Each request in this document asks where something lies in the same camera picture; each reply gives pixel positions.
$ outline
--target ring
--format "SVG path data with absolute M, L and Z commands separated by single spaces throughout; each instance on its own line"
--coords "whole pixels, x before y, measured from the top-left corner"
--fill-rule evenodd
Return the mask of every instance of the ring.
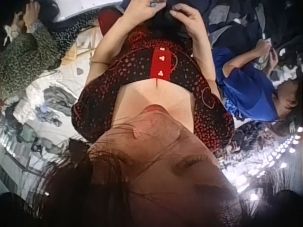
M 156 7 L 156 5 L 157 5 L 157 3 L 156 3 L 156 2 L 154 2 L 154 1 L 151 1 L 151 2 L 150 2 L 150 7 L 155 8 L 155 7 Z

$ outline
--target red polka dot fabric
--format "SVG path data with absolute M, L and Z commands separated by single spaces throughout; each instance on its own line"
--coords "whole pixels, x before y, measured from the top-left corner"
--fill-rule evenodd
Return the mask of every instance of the red polka dot fabric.
M 120 54 L 108 70 L 90 82 L 72 108 L 72 124 L 89 142 L 95 142 L 110 129 L 118 91 L 121 86 L 151 78 L 155 50 L 169 50 L 169 81 L 195 97 L 194 134 L 211 150 L 224 148 L 234 132 L 233 117 L 211 93 L 191 50 L 184 44 L 157 37 L 147 27 L 132 31 Z

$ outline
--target blue shirt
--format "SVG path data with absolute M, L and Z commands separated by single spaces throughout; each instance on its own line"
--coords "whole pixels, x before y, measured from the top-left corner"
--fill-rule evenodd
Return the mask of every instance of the blue shirt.
M 254 68 L 250 62 L 241 69 L 233 69 L 228 78 L 223 75 L 223 65 L 234 57 L 227 48 L 213 49 L 216 82 L 227 98 L 227 110 L 233 115 L 239 111 L 245 117 L 257 121 L 278 120 L 272 99 L 276 89 L 265 73 Z

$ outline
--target hand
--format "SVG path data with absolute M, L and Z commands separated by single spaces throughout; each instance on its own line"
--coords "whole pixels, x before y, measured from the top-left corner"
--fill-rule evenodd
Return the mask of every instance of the hand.
M 23 16 L 25 25 L 28 27 L 32 23 L 38 20 L 40 12 L 40 4 L 38 2 L 31 1 L 27 4 L 25 15 Z
M 193 40 L 198 41 L 207 37 L 203 19 L 197 9 L 180 3 L 173 6 L 170 14 L 185 25 L 188 35 Z
M 262 40 L 260 39 L 257 43 L 257 46 L 255 48 L 255 51 L 258 53 L 258 56 L 261 57 L 263 55 L 268 55 L 269 51 L 271 49 L 271 42 L 268 40 Z
M 279 57 L 276 51 L 272 48 L 269 52 L 268 66 L 273 69 L 279 62 Z
M 136 27 L 163 9 L 166 6 L 166 0 L 157 2 L 155 7 L 150 7 L 150 4 L 151 0 L 131 0 L 123 17 Z
M 22 12 L 15 13 L 13 22 L 11 24 L 12 31 L 18 30 L 22 31 L 25 28 L 24 20 L 20 19 Z

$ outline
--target patterned fabric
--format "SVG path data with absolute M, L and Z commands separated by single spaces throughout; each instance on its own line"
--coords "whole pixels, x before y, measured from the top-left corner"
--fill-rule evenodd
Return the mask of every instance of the patterned fabric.
M 17 96 L 44 70 L 60 60 L 74 44 L 80 31 L 97 18 L 99 9 L 80 14 L 73 26 L 48 31 L 40 21 L 19 34 L 0 56 L 0 98 Z
M 59 56 L 56 43 L 41 22 L 29 30 L 31 34 L 19 34 L 1 55 L 1 99 L 18 95 Z
M 162 78 L 190 91 L 196 101 L 194 134 L 210 149 L 223 148 L 234 131 L 233 118 L 211 93 L 186 41 L 177 44 L 144 26 L 134 29 L 108 70 L 90 82 L 72 109 L 72 124 L 89 142 L 110 129 L 121 86 L 150 78 Z M 168 67 L 156 61 L 159 52 L 170 58 Z

